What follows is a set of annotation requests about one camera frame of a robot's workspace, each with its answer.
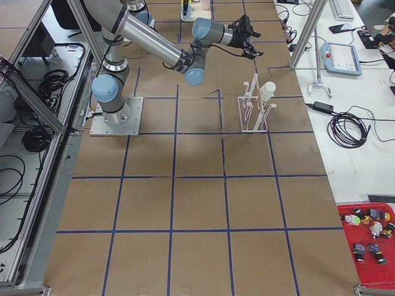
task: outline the red tray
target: red tray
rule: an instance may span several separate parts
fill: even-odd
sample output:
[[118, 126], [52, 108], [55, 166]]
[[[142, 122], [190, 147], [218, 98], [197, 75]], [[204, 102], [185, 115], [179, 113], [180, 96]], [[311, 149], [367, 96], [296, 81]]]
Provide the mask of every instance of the red tray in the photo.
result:
[[[391, 215], [390, 221], [395, 222], [395, 214], [393, 209], [386, 203], [363, 203], [353, 205], [339, 205], [338, 210], [340, 215], [354, 214], [352, 210], [359, 207], [362, 211], [367, 212], [371, 208], [375, 208], [381, 212], [388, 212]], [[387, 222], [379, 221], [383, 227]], [[349, 248], [352, 253], [352, 246], [355, 243], [363, 244], [366, 248], [368, 244], [376, 243], [383, 252], [387, 264], [380, 265], [376, 262], [375, 257], [366, 250], [365, 262], [359, 262], [354, 259], [355, 267], [357, 268], [359, 279], [363, 286], [375, 289], [395, 289], [395, 235], [390, 239], [379, 237], [374, 240], [370, 234], [370, 225], [361, 223], [358, 226], [343, 223], [344, 232], [348, 240]]]

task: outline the white cylinder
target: white cylinder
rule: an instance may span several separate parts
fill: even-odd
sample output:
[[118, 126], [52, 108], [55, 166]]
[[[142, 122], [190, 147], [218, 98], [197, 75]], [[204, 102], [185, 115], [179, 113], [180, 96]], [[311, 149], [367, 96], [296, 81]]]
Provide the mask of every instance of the white cylinder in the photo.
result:
[[202, 9], [203, 10], [210, 10], [210, 2], [211, 0], [200, 0], [202, 4]]
[[259, 89], [259, 97], [262, 101], [269, 101], [276, 91], [276, 84], [268, 81]]

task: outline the cardboard floor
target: cardboard floor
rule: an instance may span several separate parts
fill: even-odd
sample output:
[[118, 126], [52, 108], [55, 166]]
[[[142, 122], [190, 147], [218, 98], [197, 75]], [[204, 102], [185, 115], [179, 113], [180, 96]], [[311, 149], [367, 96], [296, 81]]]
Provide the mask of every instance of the cardboard floor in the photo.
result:
[[[148, 2], [187, 49], [177, 2]], [[134, 45], [125, 96], [144, 96], [138, 137], [87, 126], [45, 276], [55, 296], [354, 295], [354, 263], [273, 2], [214, 1], [250, 15], [255, 62], [216, 48], [200, 87]], [[253, 74], [277, 85], [270, 132], [240, 133]]]

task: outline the tablet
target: tablet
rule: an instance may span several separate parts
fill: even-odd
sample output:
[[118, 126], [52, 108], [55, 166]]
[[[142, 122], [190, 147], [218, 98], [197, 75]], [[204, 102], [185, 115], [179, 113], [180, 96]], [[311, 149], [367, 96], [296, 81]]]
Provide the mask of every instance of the tablet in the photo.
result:
[[330, 73], [361, 76], [355, 46], [325, 42], [322, 46], [322, 59], [325, 69]]

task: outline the white bottle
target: white bottle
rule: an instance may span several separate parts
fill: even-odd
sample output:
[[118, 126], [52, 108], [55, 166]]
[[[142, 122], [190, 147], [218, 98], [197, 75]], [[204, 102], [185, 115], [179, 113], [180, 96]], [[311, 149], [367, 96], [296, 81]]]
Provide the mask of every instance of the white bottle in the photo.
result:
[[263, 103], [269, 101], [274, 96], [275, 91], [276, 91], [276, 84], [271, 81], [266, 82], [259, 89], [259, 97], [261, 101]]

